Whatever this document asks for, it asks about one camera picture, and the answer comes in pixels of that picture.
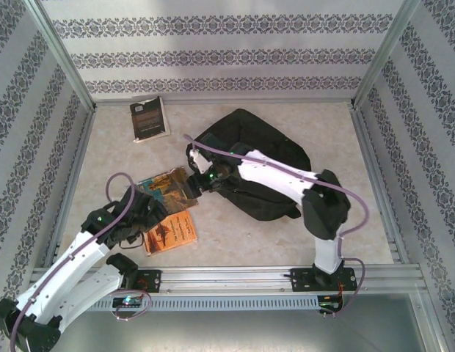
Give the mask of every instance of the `patterned wallpaper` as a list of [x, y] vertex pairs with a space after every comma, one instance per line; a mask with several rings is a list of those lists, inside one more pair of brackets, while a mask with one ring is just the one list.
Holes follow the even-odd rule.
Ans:
[[1, 0], [0, 298], [43, 262], [87, 112], [24, 4]]
[[96, 100], [352, 98], [402, 0], [43, 0]]
[[387, 195], [455, 351], [455, 1], [422, 1], [361, 106]]

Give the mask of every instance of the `purple cable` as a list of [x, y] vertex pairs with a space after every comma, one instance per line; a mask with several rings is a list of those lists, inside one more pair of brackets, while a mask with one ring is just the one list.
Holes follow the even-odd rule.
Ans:
[[344, 258], [344, 257], [342, 257], [342, 238], [345, 235], [348, 235], [349, 233], [352, 233], [354, 231], [358, 231], [358, 230], [362, 229], [366, 225], [368, 220], [369, 220], [369, 208], [366, 205], [366, 203], [363, 200], [363, 198], [361, 198], [360, 196], [358, 196], [357, 194], [355, 194], [354, 192], [352, 192], [352, 191], [350, 191], [350, 190], [348, 190], [346, 188], [343, 188], [343, 187], [340, 187], [340, 186], [337, 186], [337, 185], [333, 185], [331, 183], [327, 183], [327, 182], [324, 182], [324, 181], [315, 180], [315, 179], [310, 178], [310, 177], [303, 176], [303, 175], [301, 175], [301, 174], [299, 174], [297, 172], [294, 172], [294, 171], [291, 171], [289, 169], [286, 169], [286, 168], [284, 168], [284, 167], [282, 167], [280, 165], [276, 165], [274, 163], [271, 163], [270, 161], [264, 161], [264, 160], [261, 160], [261, 159], [252, 158], [250, 156], [245, 156], [245, 155], [240, 155], [240, 154], [235, 154], [235, 153], [229, 153], [229, 152], [225, 152], [224, 150], [219, 150], [219, 149], [216, 149], [216, 148], [212, 148], [212, 147], [209, 147], [207, 145], [204, 145], [203, 143], [195, 141], [188, 134], [184, 134], [183, 137], [187, 141], [192, 143], [193, 149], [194, 149], [194, 146], [196, 145], [197, 147], [203, 148], [203, 149], [205, 149], [205, 150], [207, 150], [209, 152], [212, 152], [212, 153], [216, 153], [216, 154], [220, 154], [220, 155], [224, 155], [224, 156], [230, 156], [232, 158], [237, 158], [237, 159], [241, 159], [241, 160], [248, 160], [248, 161], [252, 161], [254, 163], [259, 163], [259, 164], [263, 164], [263, 165], [268, 165], [268, 166], [273, 167], [274, 169], [280, 170], [281, 172], [284, 172], [284, 173], [286, 173], [286, 174], [288, 174], [290, 176], [297, 177], [300, 180], [304, 180], [304, 181], [307, 181], [307, 182], [315, 183], [316, 185], [320, 185], [320, 186], [328, 187], [328, 188], [331, 188], [331, 189], [335, 189], [336, 191], [339, 191], [339, 192], [342, 192], [344, 194], [349, 195], [350, 197], [355, 199], [358, 203], [360, 203], [360, 205], [363, 207], [363, 210], [365, 211], [365, 216], [364, 216], [363, 220], [358, 225], [356, 225], [355, 227], [352, 227], [351, 229], [343, 231], [338, 236], [338, 256], [341, 259], [343, 259], [343, 260], [358, 262], [359, 264], [361, 264], [361, 267], [362, 267], [362, 274], [361, 274], [360, 282], [358, 282], [357, 289], [353, 293], [353, 296], [350, 298], [349, 303], [344, 308], [342, 308], [342, 310], [340, 312], [335, 313], [335, 315], [339, 315], [339, 313], [341, 314], [341, 312], [344, 311], [345, 308], [347, 308], [350, 305], [350, 303], [352, 303], [356, 299], [358, 291], [360, 290], [361, 286], [363, 285], [363, 281], [365, 279], [366, 268], [365, 268], [365, 263], [361, 259], [359, 259], [359, 258]]
[[115, 310], [115, 313], [112, 312], [112, 314], [117, 318], [117, 320], [130, 321], [130, 320], [132, 320], [134, 318], [138, 318], [140, 315], [145, 314], [147, 312], [147, 310], [153, 304], [153, 299], [151, 298], [150, 294], [147, 293], [146, 291], [142, 291], [142, 290], [116, 290], [112, 294], [120, 294], [120, 293], [141, 293], [141, 295], [146, 296], [146, 297], [149, 298], [149, 303], [146, 306], [146, 308], [144, 308], [141, 312], [138, 312], [138, 313], [136, 313], [136, 314], [134, 314], [134, 315], [132, 315], [131, 317], [128, 317], [128, 318], [120, 318], [120, 316], [118, 315], [118, 311], [120, 310], [120, 308], [124, 308], [125, 306], [122, 305], [122, 306], [117, 307], [117, 309]]
[[107, 184], [106, 184], [106, 194], [107, 194], [107, 197], [108, 197], [108, 194], [109, 194], [109, 185], [111, 183], [111, 181], [116, 178], [117, 176], [124, 176], [128, 179], [128, 181], [130, 182], [130, 187], [131, 187], [131, 194], [130, 194], [130, 199], [128, 201], [128, 204], [125, 206], [125, 209], [123, 209], [123, 211], [121, 212], [121, 214], [119, 216], [117, 216], [117, 218], [112, 221], [110, 224], [108, 224], [107, 226], [105, 226], [101, 231], [97, 232], [94, 236], [92, 236], [91, 238], [89, 238], [87, 241], [85, 241], [82, 245], [80, 245], [73, 253], [71, 253], [69, 256], [67, 256], [62, 262], [60, 262], [56, 268], [43, 280], [43, 282], [37, 287], [37, 289], [35, 290], [35, 292], [33, 293], [33, 295], [29, 298], [29, 300], [27, 301], [27, 303], [25, 304], [25, 306], [23, 307], [22, 311], [19, 313], [17, 319], [15, 320], [15, 323], [14, 323], [14, 326], [12, 328], [12, 332], [11, 332], [11, 335], [10, 335], [10, 350], [11, 352], [16, 352], [16, 349], [15, 349], [15, 339], [17, 338], [17, 330], [18, 330], [18, 327], [19, 327], [19, 324], [21, 323], [23, 317], [25, 316], [27, 310], [29, 310], [30, 306], [33, 304], [33, 302], [35, 301], [35, 299], [38, 297], [38, 295], [40, 294], [40, 292], [43, 290], [43, 288], [50, 282], [50, 280], [58, 273], [59, 270], [61, 270], [61, 268], [63, 266], [65, 266], [70, 260], [71, 258], [75, 257], [82, 249], [84, 249], [86, 246], [88, 246], [90, 243], [92, 243], [93, 241], [95, 241], [97, 238], [101, 237], [103, 234], [105, 234], [108, 230], [110, 230], [113, 226], [115, 226], [124, 216], [125, 214], [128, 212], [128, 210], [130, 209], [131, 207], [131, 204], [133, 203], [133, 199], [134, 199], [134, 193], [135, 193], [135, 188], [134, 188], [134, 183], [133, 183], [133, 180], [131, 179], [131, 177], [126, 174], [125, 172], [118, 172], [114, 175], [112, 175], [108, 180], [107, 180]]

